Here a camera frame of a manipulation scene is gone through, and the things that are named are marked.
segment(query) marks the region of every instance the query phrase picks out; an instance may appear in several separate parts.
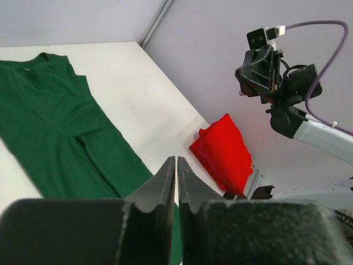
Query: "metal pole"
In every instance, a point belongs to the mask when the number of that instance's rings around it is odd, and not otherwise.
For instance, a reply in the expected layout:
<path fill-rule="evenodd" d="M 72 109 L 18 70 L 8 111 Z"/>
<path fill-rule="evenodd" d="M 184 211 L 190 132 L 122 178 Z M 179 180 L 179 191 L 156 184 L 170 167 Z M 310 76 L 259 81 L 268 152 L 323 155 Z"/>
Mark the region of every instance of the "metal pole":
<path fill-rule="evenodd" d="M 165 14 L 167 13 L 168 9 L 172 5 L 174 0 L 163 0 L 162 4 L 159 6 L 156 14 L 154 15 L 152 21 L 149 23 L 145 33 L 143 33 L 141 40 L 138 44 L 145 49 L 146 45 L 148 44 L 149 40 L 151 39 L 153 33 L 160 25 L 162 19 L 164 18 Z"/>

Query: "table surface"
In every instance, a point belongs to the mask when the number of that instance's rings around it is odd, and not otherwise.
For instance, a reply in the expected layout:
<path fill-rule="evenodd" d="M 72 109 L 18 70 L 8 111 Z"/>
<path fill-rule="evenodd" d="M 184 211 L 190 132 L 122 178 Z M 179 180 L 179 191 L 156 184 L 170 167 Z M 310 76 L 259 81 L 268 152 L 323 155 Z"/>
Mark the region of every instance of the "table surface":
<path fill-rule="evenodd" d="M 184 156 L 222 193 L 188 148 L 208 124 L 137 43 L 5 47 L 0 60 L 26 61 L 41 52 L 67 55 L 76 74 L 87 76 L 96 101 L 153 174 L 168 156 Z M 1 140 L 0 161 L 0 213 L 17 199 L 40 197 Z"/>

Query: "white wall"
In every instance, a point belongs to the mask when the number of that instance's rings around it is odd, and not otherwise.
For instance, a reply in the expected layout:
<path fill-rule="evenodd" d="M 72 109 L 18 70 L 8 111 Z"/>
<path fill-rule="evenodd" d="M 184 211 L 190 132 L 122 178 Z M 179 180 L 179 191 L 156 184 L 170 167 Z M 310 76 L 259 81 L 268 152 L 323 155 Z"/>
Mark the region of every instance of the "white wall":
<path fill-rule="evenodd" d="M 263 26 L 341 19 L 353 30 L 352 0 L 177 0 L 146 51 L 209 122 L 231 113 L 254 164 L 277 187 L 347 179 L 353 167 L 272 131 L 268 105 L 240 97 L 234 71 L 248 50 L 246 33 Z M 320 70 L 342 36 L 338 26 L 307 26 L 278 39 L 290 65 Z M 353 37 L 322 80 L 311 106 L 353 130 Z"/>
<path fill-rule="evenodd" d="M 0 46 L 139 41 L 162 0 L 0 0 Z"/>

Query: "green cloth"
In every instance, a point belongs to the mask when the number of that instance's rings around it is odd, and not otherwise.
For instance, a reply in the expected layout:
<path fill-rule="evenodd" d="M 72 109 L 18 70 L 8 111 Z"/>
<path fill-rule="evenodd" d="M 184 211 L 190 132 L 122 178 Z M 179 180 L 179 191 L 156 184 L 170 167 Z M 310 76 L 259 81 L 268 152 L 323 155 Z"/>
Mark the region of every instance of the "green cloth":
<path fill-rule="evenodd" d="M 0 91 L 0 136 L 45 198 L 124 198 L 152 176 L 67 56 L 0 61 Z M 176 205 L 172 241 L 177 265 Z"/>

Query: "red object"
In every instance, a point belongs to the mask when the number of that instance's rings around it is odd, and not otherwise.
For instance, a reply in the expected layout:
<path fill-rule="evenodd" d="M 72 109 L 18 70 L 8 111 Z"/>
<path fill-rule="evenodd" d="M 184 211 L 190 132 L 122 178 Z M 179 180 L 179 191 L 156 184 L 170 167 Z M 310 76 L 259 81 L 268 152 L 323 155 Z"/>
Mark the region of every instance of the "red object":
<path fill-rule="evenodd" d="M 229 114 L 206 130 L 200 129 L 199 136 L 190 146 L 191 152 L 222 190 L 244 195 L 253 161 Z"/>

